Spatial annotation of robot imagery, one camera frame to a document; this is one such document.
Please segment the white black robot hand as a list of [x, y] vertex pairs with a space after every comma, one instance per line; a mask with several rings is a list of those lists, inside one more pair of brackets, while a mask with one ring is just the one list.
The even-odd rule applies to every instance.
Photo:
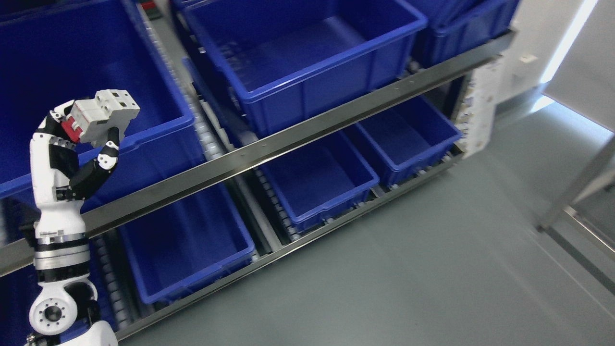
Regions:
[[81, 216], [84, 201], [92, 197], [115, 171], [119, 160], [120, 132], [109, 128], [106, 142], [95, 159], [80, 166], [75, 151], [79, 143], [72, 112], [94, 114], [94, 100], [68, 101], [46, 114], [29, 142], [32, 189], [40, 219], [34, 227], [38, 245], [81, 239], [86, 226]]

